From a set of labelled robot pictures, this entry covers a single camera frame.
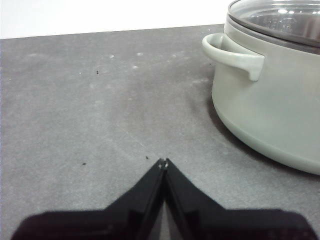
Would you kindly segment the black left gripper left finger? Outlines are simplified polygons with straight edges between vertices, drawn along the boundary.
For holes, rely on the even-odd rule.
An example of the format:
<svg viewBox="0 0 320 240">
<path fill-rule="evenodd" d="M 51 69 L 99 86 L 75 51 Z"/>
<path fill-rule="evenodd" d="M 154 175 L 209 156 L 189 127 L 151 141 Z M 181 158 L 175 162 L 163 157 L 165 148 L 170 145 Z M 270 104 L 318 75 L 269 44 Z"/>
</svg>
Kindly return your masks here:
<svg viewBox="0 0 320 240">
<path fill-rule="evenodd" d="M 127 192 L 105 209 L 47 211 L 25 218 L 13 240 L 145 240 L 164 198 L 167 162 L 159 159 Z"/>
</svg>

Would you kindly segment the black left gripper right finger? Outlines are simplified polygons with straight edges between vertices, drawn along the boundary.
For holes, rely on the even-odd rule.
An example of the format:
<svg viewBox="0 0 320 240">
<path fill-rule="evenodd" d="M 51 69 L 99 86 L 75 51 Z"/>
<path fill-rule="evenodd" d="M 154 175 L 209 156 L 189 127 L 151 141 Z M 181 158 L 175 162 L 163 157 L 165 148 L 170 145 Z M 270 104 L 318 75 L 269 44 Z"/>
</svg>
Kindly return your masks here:
<svg viewBox="0 0 320 240">
<path fill-rule="evenodd" d="M 226 209 L 164 161 L 166 203 L 185 240 L 312 240 L 306 218 L 282 209 Z"/>
</svg>

